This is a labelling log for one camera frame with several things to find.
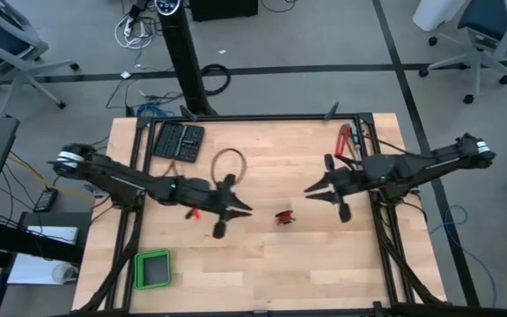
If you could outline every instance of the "wooden tabletop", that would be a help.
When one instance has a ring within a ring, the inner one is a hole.
[[[404,146],[395,114],[374,118],[380,139]],[[131,313],[363,308],[377,300],[388,306],[368,194],[345,197],[352,219],[343,224],[337,206],[305,199],[303,192],[322,177],[323,156],[334,151],[337,132],[346,122],[196,123],[206,129],[199,159],[194,164],[178,162],[178,173],[210,180],[213,156],[224,148],[239,149],[246,156],[247,172],[233,190],[253,208],[253,216],[230,221],[226,236],[216,240],[211,237],[215,215],[203,212],[201,220],[185,220],[188,208],[166,207],[148,198],[139,251],[169,249],[172,283],[132,291]],[[134,119],[114,121],[108,156],[129,163],[135,126]],[[381,151],[394,153],[385,146]],[[143,146],[139,158],[142,166]],[[164,173],[169,163],[153,157],[150,174]],[[216,178],[238,174],[239,168],[236,154],[224,154]],[[415,197],[407,201],[420,205]],[[97,208],[95,215],[107,207]],[[297,221],[275,225],[275,214],[283,210],[294,210]],[[422,213],[401,205],[397,214],[408,264],[444,299]],[[82,306],[107,275],[119,219],[120,212],[108,212],[92,225],[74,308]],[[402,296],[397,269],[394,274]],[[125,277],[123,272],[119,281]],[[123,286],[120,283],[117,291],[119,304]]]

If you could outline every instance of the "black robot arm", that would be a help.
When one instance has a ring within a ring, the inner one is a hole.
[[[306,198],[340,204],[340,218],[348,222],[351,218],[349,206],[343,201],[346,195],[376,189],[385,203],[401,199],[410,189],[444,176],[458,169],[487,168],[496,156],[486,143],[465,134],[453,145],[435,149],[430,156],[405,153],[399,155],[375,154],[355,161],[336,156],[349,168],[334,169],[330,154],[325,156],[327,172],[306,193],[327,188],[333,190],[311,194]]]
[[[232,210],[252,210],[241,202],[231,187],[236,181],[229,174],[224,181],[211,189],[204,179],[186,179],[183,176],[150,176],[106,155],[98,154],[90,145],[70,144],[64,146],[54,164],[54,170],[62,177],[89,181],[107,192],[117,207],[137,210],[142,206],[144,193],[164,205],[181,204],[189,208],[218,215],[213,237],[220,239],[225,234],[226,222],[236,217],[251,216],[250,213]]]

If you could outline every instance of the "green square tray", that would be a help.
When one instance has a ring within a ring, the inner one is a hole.
[[[169,251],[166,249],[143,252],[135,255],[134,287],[147,290],[167,286],[171,283]]]

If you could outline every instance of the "black metal frame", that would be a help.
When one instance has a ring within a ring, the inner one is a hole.
[[[372,120],[372,114],[370,113],[361,113],[361,114],[336,114],[332,117],[332,120],[350,120],[353,121],[359,131],[363,131],[362,123],[366,124],[366,131],[370,133],[371,136],[377,136],[377,131],[375,130],[374,122]],[[202,116],[199,117],[197,121],[199,122],[251,122],[251,121],[321,121],[323,120],[322,114],[262,114],[262,115],[219,115],[219,116]],[[152,152],[154,139],[156,136],[156,127],[159,122],[162,122],[163,119],[159,118],[138,118],[136,123],[136,134],[135,141],[132,148],[132,155],[130,159],[130,166],[136,167],[136,162],[138,160],[138,152],[141,146],[143,128],[148,127],[148,140],[146,144],[146,150],[144,153],[144,162],[143,162],[143,171],[148,173],[151,164]],[[171,122],[189,122],[188,118],[185,117],[176,117],[170,118]],[[377,141],[372,142],[372,153],[380,153],[380,147]],[[369,151],[366,148],[365,144],[362,144],[362,155],[364,157],[369,155]],[[375,206],[377,201],[370,196],[371,206]],[[400,231],[398,230],[398,224],[396,222],[396,215],[394,213],[394,208],[391,208],[388,213],[389,220],[391,223],[391,234],[393,237],[394,246],[396,251],[404,258],[404,250],[402,248]],[[140,219],[140,221],[135,221],[133,230],[138,231],[138,236],[140,235],[140,231],[142,230],[142,212],[136,213],[136,218]],[[380,226],[383,226],[382,220],[380,218],[380,214],[373,212],[373,220],[375,224],[375,229],[377,234],[379,233]],[[119,231],[117,232],[116,244],[114,248],[114,262],[118,259],[122,249],[124,248],[124,241],[126,239],[126,231],[127,225],[129,222],[129,213],[123,211],[121,215],[121,222],[119,224]],[[396,293],[396,288],[394,284],[394,276],[392,271],[392,265],[390,261],[390,257],[387,251],[378,244],[379,252],[381,256],[382,262],[382,270],[386,280],[386,292],[389,299],[390,304],[399,303],[398,294]],[[400,276],[406,299],[408,299],[408,303],[414,303],[414,294],[412,289],[406,280],[406,278],[401,274]],[[124,293],[122,296],[122,307],[121,309],[129,310],[130,308],[130,300],[132,297],[132,284],[134,280],[134,262],[133,258],[129,261],[127,279],[124,287]],[[116,284],[111,288],[110,292],[107,294],[106,300],[106,309],[113,309],[114,307],[114,298],[116,294]],[[306,316],[380,316],[380,314],[385,314],[388,310],[383,309],[379,302],[372,303],[373,308],[363,308],[363,309],[339,309],[339,310],[298,310],[298,311],[272,311],[271,315],[277,316],[292,316],[298,315],[299,313]],[[208,316],[208,315],[216,315],[216,316],[251,316],[251,315],[267,315],[269,312],[220,312],[220,313],[144,313],[144,314],[131,314],[134,316]]]

